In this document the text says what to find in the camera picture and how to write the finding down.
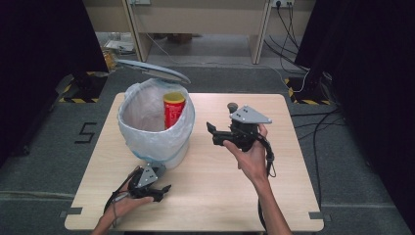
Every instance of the power outlet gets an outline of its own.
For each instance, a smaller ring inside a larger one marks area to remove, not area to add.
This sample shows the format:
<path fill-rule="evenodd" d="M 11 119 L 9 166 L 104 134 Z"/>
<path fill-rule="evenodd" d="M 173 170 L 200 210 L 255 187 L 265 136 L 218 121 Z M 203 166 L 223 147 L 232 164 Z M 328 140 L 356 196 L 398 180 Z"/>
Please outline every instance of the power outlet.
<path fill-rule="evenodd" d="M 273 8 L 277 8 L 277 2 L 281 2 L 280 8 L 289 8 L 294 6 L 294 0 L 272 0 Z"/>

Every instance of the red chip canister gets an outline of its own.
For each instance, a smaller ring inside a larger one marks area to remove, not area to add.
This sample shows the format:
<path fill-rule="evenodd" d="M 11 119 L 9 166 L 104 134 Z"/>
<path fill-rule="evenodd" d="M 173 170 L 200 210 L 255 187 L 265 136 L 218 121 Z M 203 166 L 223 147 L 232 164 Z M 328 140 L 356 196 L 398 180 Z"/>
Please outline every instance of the red chip canister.
<path fill-rule="evenodd" d="M 180 92 L 170 92 L 162 98 L 164 100 L 164 127 L 169 129 L 179 120 L 186 99 Z"/>

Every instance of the bin liner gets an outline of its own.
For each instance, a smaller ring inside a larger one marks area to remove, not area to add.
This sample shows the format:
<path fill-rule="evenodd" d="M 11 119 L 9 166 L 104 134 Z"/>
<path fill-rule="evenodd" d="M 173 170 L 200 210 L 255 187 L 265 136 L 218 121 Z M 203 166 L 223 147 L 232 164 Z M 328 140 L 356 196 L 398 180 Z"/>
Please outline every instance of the bin liner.
<path fill-rule="evenodd" d="M 173 91 L 182 93 L 186 103 L 177 123 L 164 129 L 162 96 Z M 166 168 L 175 168 L 184 159 L 194 123 L 195 108 L 187 90 L 158 78 L 130 86 L 118 111 L 119 129 L 132 153 Z"/>

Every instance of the gray floor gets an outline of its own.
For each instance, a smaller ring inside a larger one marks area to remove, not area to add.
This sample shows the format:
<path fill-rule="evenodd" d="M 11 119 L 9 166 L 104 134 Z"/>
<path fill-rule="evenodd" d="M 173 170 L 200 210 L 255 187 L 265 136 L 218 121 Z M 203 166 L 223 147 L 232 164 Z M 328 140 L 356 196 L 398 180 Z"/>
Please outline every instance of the gray floor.
<path fill-rule="evenodd" d="M 284 38 L 276 39 L 283 43 Z M 245 36 L 201 35 L 183 45 L 165 39 L 157 42 L 170 56 L 154 46 L 148 63 L 186 74 L 192 79 L 192 84 L 186 86 L 189 92 L 279 93 L 286 97 L 292 115 L 323 113 L 336 108 L 336 105 L 293 104 L 281 82 L 289 74 L 282 70 L 280 59 L 264 47 L 260 64 L 251 65 Z M 120 57 L 135 59 L 134 56 Z M 63 79 L 62 86 L 57 88 L 59 91 L 68 79 Z M 117 70 L 109 76 L 98 103 L 56 105 L 33 139 L 30 155 L 9 158 L 0 168 L 0 234 L 89 233 L 66 230 L 65 212 L 115 94 L 143 79 L 145 76 L 138 71 Z M 293 117 L 316 198 L 319 188 L 310 133 L 315 127 L 313 123 L 321 118 Z M 79 130 L 85 122 L 96 122 L 88 127 L 95 135 L 90 144 L 74 144 L 76 140 L 84 140 Z M 317 132 L 315 143 L 321 206 L 327 220 L 325 228 L 317 234 L 410 234 L 378 175 L 366 164 L 344 117 L 331 115 L 324 123 L 321 127 L 327 127 Z"/>

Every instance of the tabletop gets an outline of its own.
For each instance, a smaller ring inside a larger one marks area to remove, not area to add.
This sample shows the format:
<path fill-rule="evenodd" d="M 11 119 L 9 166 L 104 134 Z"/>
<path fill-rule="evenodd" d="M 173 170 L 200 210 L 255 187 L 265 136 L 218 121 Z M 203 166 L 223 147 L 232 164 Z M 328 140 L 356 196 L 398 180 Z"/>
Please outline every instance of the tabletop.
<path fill-rule="evenodd" d="M 275 155 L 276 177 L 270 183 L 276 201 L 293 231 L 319 231 L 322 219 L 301 153 L 290 113 L 283 96 L 277 94 L 190 93 L 196 120 L 183 162 L 168 169 L 152 187 L 171 184 L 160 203 L 140 207 L 121 219 L 121 231 L 263 231 L 257 214 L 257 194 L 225 147 L 212 144 L 207 121 L 217 130 L 229 131 L 227 104 L 248 105 L 268 118 L 267 139 Z M 117 94 L 88 167 L 72 202 L 81 214 L 69 214 L 65 226 L 92 230 L 103 214 L 111 193 L 137 165 L 125 145 L 117 122 L 123 94 Z"/>

